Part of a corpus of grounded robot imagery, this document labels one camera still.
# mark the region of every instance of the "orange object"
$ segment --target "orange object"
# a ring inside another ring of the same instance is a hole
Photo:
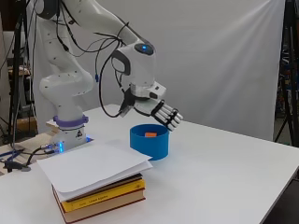
[[[157,137],[157,133],[146,133],[146,137]]]

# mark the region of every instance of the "book spine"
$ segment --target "book spine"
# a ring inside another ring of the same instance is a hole
[[[62,202],[62,206],[65,212],[67,213],[95,203],[100,203],[121,196],[122,194],[126,194],[131,191],[144,188],[145,181],[143,179],[136,180],[135,182],[125,184],[114,189],[108,189],[85,198],[74,200],[73,202]]]

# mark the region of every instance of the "white paper sheet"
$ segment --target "white paper sheet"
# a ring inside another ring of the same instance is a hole
[[[132,167],[126,171],[123,171],[117,175],[113,175],[111,178],[99,181],[97,183],[94,183],[84,189],[78,189],[72,192],[68,192],[68,193],[61,193],[59,191],[56,190],[57,192],[57,196],[60,202],[65,202],[67,200],[73,199],[79,195],[82,195],[84,193],[87,193],[89,191],[92,191],[94,189],[99,189],[102,188],[103,186],[106,186],[108,184],[112,184],[116,181],[119,181],[121,179],[124,179],[126,177],[129,177],[131,175],[136,175],[139,174],[142,171],[146,171],[148,169],[152,168],[152,165],[150,164],[149,161],[144,161],[142,163],[140,163],[139,165]]]
[[[83,189],[149,160],[129,147],[93,144],[37,161],[52,185],[60,192]]]

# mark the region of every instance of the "stack of paper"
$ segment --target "stack of paper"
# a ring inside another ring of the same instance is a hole
[[[87,147],[37,161],[51,184],[66,223],[144,200],[140,172],[149,156],[129,147],[93,142]]]

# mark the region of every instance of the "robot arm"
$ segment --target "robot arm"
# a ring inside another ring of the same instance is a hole
[[[103,8],[96,0],[44,0],[44,11],[39,16],[46,20],[51,19],[57,13],[57,8],[59,8],[57,4],[62,4],[64,7],[60,9],[64,8],[80,27],[93,33],[117,36],[124,42],[125,47],[116,49],[111,55],[113,67],[131,78],[130,88],[125,92],[121,105],[121,115],[125,116],[131,108],[134,108],[142,115],[153,116],[173,131],[183,117],[176,109],[164,103],[166,88],[154,79],[156,52],[151,43],[139,36],[120,18]],[[79,66],[75,59],[70,59],[70,61]],[[86,74],[81,67],[79,71],[81,74]],[[89,88],[79,94],[84,94],[91,89],[90,79],[85,78],[87,79]],[[45,90],[45,84],[41,86],[44,94],[45,91],[51,91]]]

